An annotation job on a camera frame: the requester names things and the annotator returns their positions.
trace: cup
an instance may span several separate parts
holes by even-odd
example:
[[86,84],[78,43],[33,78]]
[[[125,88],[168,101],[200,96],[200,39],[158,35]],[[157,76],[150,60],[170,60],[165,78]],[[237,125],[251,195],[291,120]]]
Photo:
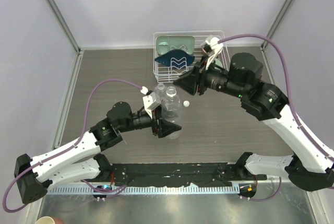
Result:
[[44,216],[36,221],[35,224],[64,224],[64,222],[57,217]]

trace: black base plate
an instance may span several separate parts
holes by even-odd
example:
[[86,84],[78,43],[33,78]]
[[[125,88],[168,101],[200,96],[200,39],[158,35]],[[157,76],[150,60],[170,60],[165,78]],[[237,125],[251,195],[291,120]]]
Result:
[[[180,187],[191,183],[199,187],[231,186],[233,181],[255,180],[254,175],[241,178],[237,166],[228,163],[141,163],[113,164],[116,186]],[[257,175],[257,180],[267,176]]]

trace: green plate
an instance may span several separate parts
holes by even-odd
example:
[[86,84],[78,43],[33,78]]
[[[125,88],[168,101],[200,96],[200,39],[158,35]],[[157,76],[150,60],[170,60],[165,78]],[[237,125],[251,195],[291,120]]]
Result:
[[173,49],[181,49],[187,54],[192,54],[195,49],[195,38],[193,36],[159,36],[156,39],[156,48],[159,55]]

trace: white ball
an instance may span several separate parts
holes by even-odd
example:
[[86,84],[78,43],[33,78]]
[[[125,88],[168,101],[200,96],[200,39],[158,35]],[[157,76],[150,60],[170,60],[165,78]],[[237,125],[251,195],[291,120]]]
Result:
[[183,101],[183,105],[187,108],[190,105],[190,103],[189,103],[189,101],[185,100],[185,101]]

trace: plastic water bottle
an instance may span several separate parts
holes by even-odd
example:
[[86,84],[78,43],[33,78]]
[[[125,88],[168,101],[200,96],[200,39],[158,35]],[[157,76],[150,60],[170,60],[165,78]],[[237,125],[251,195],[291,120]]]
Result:
[[167,96],[166,91],[167,87],[163,83],[158,83],[158,85],[153,89],[153,92],[159,95],[161,102],[163,102]]
[[[172,123],[181,125],[181,110],[182,105],[180,97],[176,94],[176,88],[173,86],[167,87],[166,98],[162,102],[162,117]],[[174,132],[168,135],[168,139],[176,139],[180,136],[181,131]]]

